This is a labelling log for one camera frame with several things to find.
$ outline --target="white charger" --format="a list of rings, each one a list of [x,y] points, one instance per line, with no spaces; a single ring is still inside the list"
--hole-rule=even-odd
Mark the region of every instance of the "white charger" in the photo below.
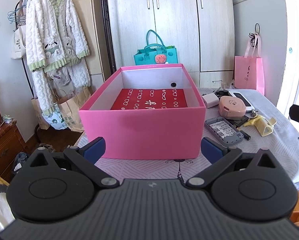
[[[219,104],[219,98],[214,94],[207,94],[203,97],[203,101],[206,105],[206,108],[211,108],[213,106],[217,106]]]

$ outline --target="wooden dresser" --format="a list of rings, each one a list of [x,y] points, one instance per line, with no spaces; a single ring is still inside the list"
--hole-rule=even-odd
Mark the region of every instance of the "wooden dresser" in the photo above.
[[[0,130],[0,176],[11,182],[11,169],[19,152],[29,152],[28,147],[16,126],[16,121],[4,123]]]

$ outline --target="table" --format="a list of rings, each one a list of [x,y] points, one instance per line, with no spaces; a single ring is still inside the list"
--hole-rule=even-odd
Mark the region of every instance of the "table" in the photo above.
[[[199,91],[201,94],[211,93],[213,89],[200,88]],[[256,153],[262,147],[269,148],[299,190],[299,133],[278,109],[259,92],[256,90],[238,90],[238,92],[245,96],[262,116],[267,119],[274,117],[277,124],[274,127],[274,132],[266,137],[261,137],[255,127],[243,127],[242,129],[251,136],[251,140],[243,140],[237,147],[247,153]],[[217,116],[220,116],[217,107],[206,110],[206,120]],[[206,129],[204,129],[203,137],[213,139],[213,136]],[[87,143],[87,136],[83,135],[77,145],[83,147]],[[202,154],[199,154],[196,159],[191,160],[142,161],[101,158],[95,165],[122,182],[124,178],[179,178],[186,181],[211,164]]]

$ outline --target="black pole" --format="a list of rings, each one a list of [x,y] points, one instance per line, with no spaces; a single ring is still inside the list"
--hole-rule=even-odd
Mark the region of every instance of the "black pole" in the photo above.
[[[103,25],[104,25],[104,31],[105,31],[106,48],[107,48],[108,60],[109,60],[109,64],[110,64],[110,72],[111,72],[111,74],[114,74],[114,72],[116,72],[117,68],[116,68],[115,55],[114,55],[113,38],[112,38],[111,30],[110,30],[110,21],[109,21],[107,0],[101,0],[101,4],[102,4]]]
[[[16,4],[15,6],[15,27],[16,27],[16,30],[18,29],[18,25],[17,25],[17,15],[16,15],[16,10],[17,10],[17,6],[19,5],[19,2]],[[28,82],[28,85],[29,85],[29,88],[30,88],[30,91],[32,92],[32,95],[33,95],[33,98],[34,98],[34,92],[33,92],[33,89],[32,89],[32,85],[29,81],[29,78],[28,78],[28,74],[27,74],[27,71],[26,71],[26,66],[25,66],[25,62],[24,62],[24,59],[22,58],[22,64],[23,64],[23,68],[24,68],[24,71],[25,71],[25,75],[26,75],[26,78],[27,78],[27,82]]]

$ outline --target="white fleece robe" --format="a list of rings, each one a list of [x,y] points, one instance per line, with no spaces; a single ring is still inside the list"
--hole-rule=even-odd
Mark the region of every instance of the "white fleece robe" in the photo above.
[[[76,88],[91,85],[86,62],[81,60],[89,49],[72,0],[28,0],[26,39],[27,64],[44,115],[54,111],[44,72],[65,65]]]

